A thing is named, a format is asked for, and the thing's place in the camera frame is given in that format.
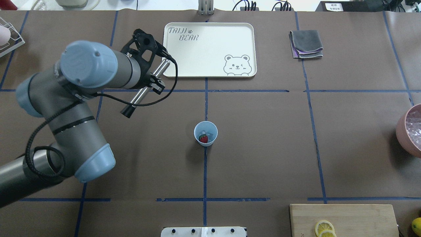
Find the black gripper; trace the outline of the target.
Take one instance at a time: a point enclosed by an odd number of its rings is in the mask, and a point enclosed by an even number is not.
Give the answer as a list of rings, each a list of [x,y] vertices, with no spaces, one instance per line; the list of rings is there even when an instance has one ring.
[[[129,42],[120,50],[129,57],[132,69],[131,77],[123,86],[124,89],[141,89],[149,86],[158,95],[164,91],[164,82],[151,72],[152,63],[159,49],[158,42],[151,34],[141,29],[134,30]]]

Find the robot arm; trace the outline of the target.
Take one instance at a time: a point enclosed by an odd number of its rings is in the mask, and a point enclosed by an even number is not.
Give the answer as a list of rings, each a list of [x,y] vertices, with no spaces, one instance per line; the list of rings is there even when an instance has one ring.
[[[86,101],[105,96],[125,104],[121,113],[131,117],[143,107],[143,97],[160,94],[160,76],[176,63],[151,34],[136,29],[116,51],[86,40],[70,43],[54,66],[33,74],[16,89],[19,106],[44,118],[30,135],[24,153],[1,166],[1,207],[69,177],[92,181],[115,167],[110,144]]]

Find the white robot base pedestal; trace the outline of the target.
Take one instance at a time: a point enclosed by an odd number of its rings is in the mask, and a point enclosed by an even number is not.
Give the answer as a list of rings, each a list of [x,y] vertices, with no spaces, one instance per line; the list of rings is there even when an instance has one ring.
[[[246,227],[241,226],[195,226],[165,227],[161,237],[247,237]]]

